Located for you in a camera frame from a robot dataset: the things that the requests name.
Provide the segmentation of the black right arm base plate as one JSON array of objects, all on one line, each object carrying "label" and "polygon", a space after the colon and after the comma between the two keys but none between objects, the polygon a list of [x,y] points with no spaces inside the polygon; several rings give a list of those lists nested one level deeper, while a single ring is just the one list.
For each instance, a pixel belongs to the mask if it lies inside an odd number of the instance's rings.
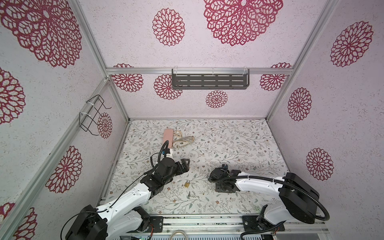
[{"label": "black right arm base plate", "polygon": [[284,224],[274,225],[269,223],[258,215],[242,216],[243,226],[246,233],[248,232],[283,232],[285,231]]}]

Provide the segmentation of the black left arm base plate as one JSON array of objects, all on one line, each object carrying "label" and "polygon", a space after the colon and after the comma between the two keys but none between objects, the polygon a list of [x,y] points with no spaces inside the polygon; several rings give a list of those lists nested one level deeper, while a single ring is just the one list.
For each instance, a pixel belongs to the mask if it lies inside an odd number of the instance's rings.
[{"label": "black left arm base plate", "polygon": [[150,216],[143,220],[144,233],[162,233],[164,225],[163,216]]}]

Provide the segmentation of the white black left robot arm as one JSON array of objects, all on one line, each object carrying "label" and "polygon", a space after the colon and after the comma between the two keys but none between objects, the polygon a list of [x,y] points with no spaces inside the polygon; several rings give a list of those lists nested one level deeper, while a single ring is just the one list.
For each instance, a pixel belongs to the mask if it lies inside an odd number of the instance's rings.
[{"label": "white black left robot arm", "polygon": [[129,191],[117,199],[100,205],[84,207],[71,219],[74,221],[62,240],[112,240],[131,231],[145,231],[150,215],[142,208],[164,186],[173,181],[175,176],[190,170],[190,160],[175,162],[165,157],[154,168],[139,177],[138,184],[129,185]]}]

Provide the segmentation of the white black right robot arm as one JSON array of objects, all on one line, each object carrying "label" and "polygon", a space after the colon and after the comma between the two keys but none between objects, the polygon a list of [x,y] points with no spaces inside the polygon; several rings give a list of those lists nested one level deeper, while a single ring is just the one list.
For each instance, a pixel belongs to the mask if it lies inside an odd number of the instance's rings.
[{"label": "white black right robot arm", "polygon": [[320,194],[294,173],[262,177],[222,165],[210,173],[208,181],[214,183],[216,192],[220,193],[253,192],[279,198],[278,203],[264,206],[259,215],[262,222],[272,226],[291,219],[314,224],[321,218],[317,216]]}]

